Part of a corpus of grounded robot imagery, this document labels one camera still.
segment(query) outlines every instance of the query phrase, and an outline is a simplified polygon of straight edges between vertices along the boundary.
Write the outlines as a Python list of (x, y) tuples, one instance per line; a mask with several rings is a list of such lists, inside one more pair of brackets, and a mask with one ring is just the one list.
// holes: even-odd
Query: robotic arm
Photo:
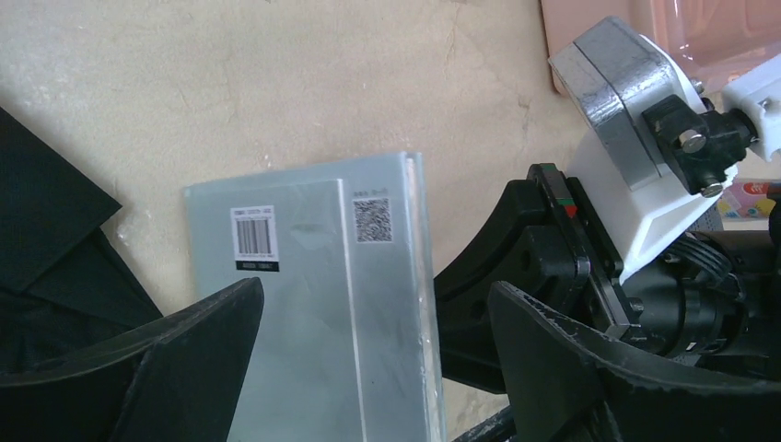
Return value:
[(747, 148), (781, 147), (781, 57), (725, 87), (724, 112), (614, 17), (551, 65), (589, 132), (566, 175), (509, 182), (435, 279), (443, 374), (506, 392), (519, 440), (774, 438), (778, 244), (685, 231)]

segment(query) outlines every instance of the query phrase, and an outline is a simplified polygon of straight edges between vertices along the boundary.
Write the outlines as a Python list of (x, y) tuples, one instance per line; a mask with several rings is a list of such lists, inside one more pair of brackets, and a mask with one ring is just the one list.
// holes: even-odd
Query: folded black fabric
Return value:
[(162, 317), (99, 228), (119, 208), (0, 109), (0, 374)]

